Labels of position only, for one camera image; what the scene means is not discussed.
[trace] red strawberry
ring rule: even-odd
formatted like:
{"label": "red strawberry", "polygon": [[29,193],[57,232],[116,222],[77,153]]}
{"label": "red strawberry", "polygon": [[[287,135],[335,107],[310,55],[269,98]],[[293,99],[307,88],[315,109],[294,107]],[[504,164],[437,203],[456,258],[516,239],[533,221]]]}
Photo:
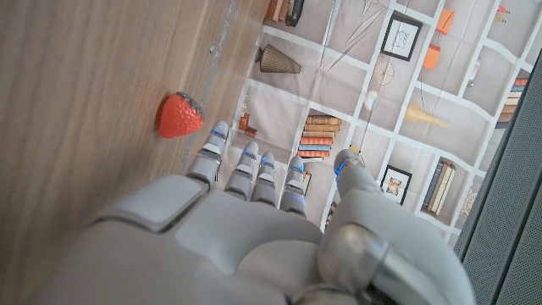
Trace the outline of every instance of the red strawberry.
{"label": "red strawberry", "polygon": [[183,92],[168,97],[163,105],[158,130],[160,136],[170,139],[188,135],[203,125],[203,111],[197,103]]}

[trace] wood grain surface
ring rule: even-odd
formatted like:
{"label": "wood grain surface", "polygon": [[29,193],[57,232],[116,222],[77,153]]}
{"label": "wood grain surface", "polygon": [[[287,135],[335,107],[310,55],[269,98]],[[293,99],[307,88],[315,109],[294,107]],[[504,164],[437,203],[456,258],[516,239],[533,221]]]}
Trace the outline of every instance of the wood grain surface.
{"label": "wood grain surface", "polygon": [[[232,3],[211,73],[209,48]],[[178,173],[216,119],[231,121],[266,9],[259,0],[0,1],[1,304],[24,303],[94,213]],[[190,152],[189,136],[157,133],[160,103],[176,91],[206,96]]]}

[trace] white robotic arm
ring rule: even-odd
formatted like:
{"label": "white robotic arm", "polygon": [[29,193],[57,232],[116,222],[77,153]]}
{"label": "white robotic arm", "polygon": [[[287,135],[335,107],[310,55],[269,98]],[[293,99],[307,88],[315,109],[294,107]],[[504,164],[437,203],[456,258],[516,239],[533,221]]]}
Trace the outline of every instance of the white robotic arm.
{"label": "white robotic arm", "polygon": [[214,126],[186,176],[163,177],[104,209],[32,302],[474,304],[453,251],[386,199],[351,151],[336,158],[341,201],[322,234],[305,220],[299,157],[280,210],[269,152],[246,200],[254,142],[225,190],[213,189],[227,132],[225,122]]}

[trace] framed picture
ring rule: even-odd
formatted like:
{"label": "framed picture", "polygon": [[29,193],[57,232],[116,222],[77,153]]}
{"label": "framed picture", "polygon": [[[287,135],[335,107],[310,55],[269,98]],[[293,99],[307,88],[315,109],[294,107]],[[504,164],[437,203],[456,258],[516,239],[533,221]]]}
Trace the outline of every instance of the framed picture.
{"label": "framed picture", "polygon": [[384,172],[384,178],[380,182],[380,187],[382,187],[386,197],[403,205],[411,178],[412,174],[388,165]]}
{"label": "framed picture", "polygon": [[410,61],[422,25],[419,21],[393,13],[380,52]]}

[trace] book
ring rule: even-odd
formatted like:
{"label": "book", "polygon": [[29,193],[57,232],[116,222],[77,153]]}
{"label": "book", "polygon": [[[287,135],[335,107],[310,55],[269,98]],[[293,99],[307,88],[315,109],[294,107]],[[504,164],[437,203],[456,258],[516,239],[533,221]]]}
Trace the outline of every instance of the book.
{"label": "book", "polygon": [[286,15],[288,14],[289,6],[290,6],[289,0],[284,0],[282,2],[282,6],[280,7],[280,12],[279,12],[279,22],[282,22],[282,23],[286,22]]}
{"label": "book", "polygon": [[506,99],[505,105],[517,105],[519,97],[509,97]]}
{"label": "book", "polygon": [[330,124],[305,124],[305,131],[339,131],[338,125]]}
{"label": "book", "polygon": [[446,188],[444,189],[444,193],[442,194],[442,198],[439,202],[439,208],[437,208],[436,214],[440,214],[440,210],[442,209],[442,206],[444,205],[444,200],[446,199],[446,195],[448,195],[448,191],[450,190],[451,182],[454,180],[454,176],[456,175],[456,167],[454,164],[450,165],[451,168],[451,174],[450,178],[448,178],[448,181],[446,182]]}
{"label": "book", "polygon": [[437,164],[437,168],[434,170],[433,178],[431,178],[429,188],[427,189],[427,194],[425,195],[425,199],[423,199],[422,207],[425,209],[428,209],[429,201],[431,200],[431,196],[433,196],[434,188],[436,187],[437,181],[439,180],[440,172],[442,171],[443,165],[444,162],[439,161],[439,163]]}
{"label": "book", "polygon": [[331,144],[333,144],[333,138],[302,136],[301,137],[301,144],[331,145]]}
{"label": "book", "polygon": [[516,79],[514,86],[526,86],[528,79]]}
{"label": "book", "polygon": [[303,131],[303,136],[306,137],[328,137],[334,138],[335,133],[333,131]]}
{"label": "book", "polygon": [[508,93],[509,98],[520,98],[521,95],[522,95],[522,92],[520,91],[513,91],[513,92]]}
{"label": "book", "polygon": [[503,114],[513,114],[516,111],[517,105],[505,105],[502,109]]}
{"label": "book", "polygon": [[324,151],[297,151],[297,155],[299,157],[321,157],[321,158],[327,158],[329,157],[329,152]]}
{"label": "book", "polygon": [[512,118],[514,114],[501,114],[499,116],[499,120],[497,120],[497,122],[499,123],[506,123],[506,122],[510,122],[510,119]]}
{"label": "book", "polygon": [[328,115],[309,115],[307,116],[307,124],[328,124],[340,125],[341,121]]}
{"label": "book", "polygon": [[282,9],[282,3],[283,3],[283,0],[277,1],[277,5],[275,6],[274,13],[273,13],[273,21],[279,21],[279,14],[280,14],[280,10]]}
{"label": "book", "polygon": [[434,198],[433,206],[431,206],[431,212],[436,213],[439,210],[440,205],[443,203],[444,191],[448,185],[448,180],[450,179],[452,170],[453,168],[451,167],[451,164],[446,164],[446,172],[444,173],[442,181],[440,182],[439,190]]}
{"label": "book", "polygon": [[450,165],[448,163],[443,162],[442,170],[440,171],[439,179],[437,180],[437,183],[434,186],[433,194],[431,194],[431,199],[429,200],[428,211],[433,211],[433,208],[434,208],[435,211],[437,209],[436,204],[439,202],[438,200],[436,200],[437,195],[439,194],[440,187],[442,186],[442,180],[444,179],[444,176],[446,175],[446,171],[448,170],[449,167],[450,167]]}
{"label": "book", "polygon": [[525,89],[525,86],[513,86],[511,92],[522,92]]}
{"label": "book", "polygon": [[250,118],[250,114],[243,114],[243,116],[239,120],[239,129],[240,130],[246,130],[246,127],[248,127],[248,119],[249,118]]}
{"label": "book", "polygon": [[269,1],[268,12],[265,14],[265,19],[273,20],[274,10],[277,8],[279,0]]}
{"label": "book", "polygon": [[245,129],[245,135],[253,138],[253,137],[256,137],[256,133],[257,133],[257,129],[256,128],[252,128],[251,126],[247,126],[246,129]]}
{"label": "book", "polygon": [[299,144],[299,150],[318,150],[328,152],[331,150],[331,145]]}

